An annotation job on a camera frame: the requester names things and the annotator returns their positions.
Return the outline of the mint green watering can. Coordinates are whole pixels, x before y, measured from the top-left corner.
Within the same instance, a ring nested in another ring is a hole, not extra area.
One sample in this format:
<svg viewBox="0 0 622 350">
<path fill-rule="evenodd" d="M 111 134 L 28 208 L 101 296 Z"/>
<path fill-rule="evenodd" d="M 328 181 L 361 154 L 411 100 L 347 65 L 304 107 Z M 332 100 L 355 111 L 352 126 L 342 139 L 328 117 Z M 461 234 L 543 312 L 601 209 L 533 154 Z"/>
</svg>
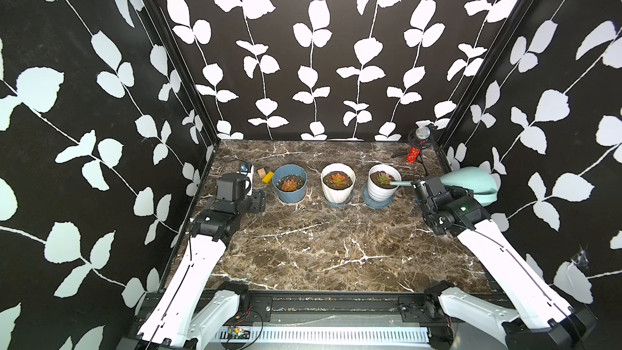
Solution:
<svg viewBox="0 0 622 350">
<path fill-rule="evenodd" d="M 444 186 L 457 186 L 470 190 L 483 207 L 497 201 L 498 187 L 495 179 L 485 170 L 476 167 L 465 167 L 442 176 L 427 176 L 416 181 L 392 181 L 391 187 L 415 186 L 417 182 L 438 179 Z"/>
</svg>

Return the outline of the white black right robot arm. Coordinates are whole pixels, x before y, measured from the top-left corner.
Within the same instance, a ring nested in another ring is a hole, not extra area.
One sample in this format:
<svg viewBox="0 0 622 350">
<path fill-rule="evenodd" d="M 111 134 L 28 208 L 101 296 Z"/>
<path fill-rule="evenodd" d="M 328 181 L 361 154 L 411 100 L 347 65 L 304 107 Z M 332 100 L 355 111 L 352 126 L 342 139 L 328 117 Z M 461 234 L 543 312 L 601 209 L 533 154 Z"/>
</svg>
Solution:
<svg viewBox="0 0 622 350">
<path fill-rule="evenodd" d="M 428 288 L 424 310 L 432 320 L 458 319 L 508 349 L 576 349 L 596 325 L 538 276 L 505 239 L 486 206 L 497 184 L 479 169 L 429 176 L 410 184 L 424 223 L 437 236 L 450 234 L 480 261 L 512 306 L 504 308 L 443 281 Z"/>
</svg>

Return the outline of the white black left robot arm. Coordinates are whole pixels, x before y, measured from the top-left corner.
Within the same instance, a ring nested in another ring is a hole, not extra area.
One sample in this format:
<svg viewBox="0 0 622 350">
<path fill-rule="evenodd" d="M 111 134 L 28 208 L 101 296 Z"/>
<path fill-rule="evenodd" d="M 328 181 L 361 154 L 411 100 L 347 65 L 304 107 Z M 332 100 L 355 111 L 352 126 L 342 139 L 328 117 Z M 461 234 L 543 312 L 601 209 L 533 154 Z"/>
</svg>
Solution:
<svg viewBox="0 0 622 350">
<path fill-rule="evenodd" d="M 253 189 L 253 174 L 253 165 L 245 161 L 239 172 L 217 179 L 215 198 L 194 217 L 186 251 L 164 295 L 137 334 L 122 338 L 118 349 L 204 349 L 228 320 L 249 305 L 248 287 L 228 282 L 201 311 L 196 310 L 243 215 L 266 208 L 266 193 Z"/>
</svg>

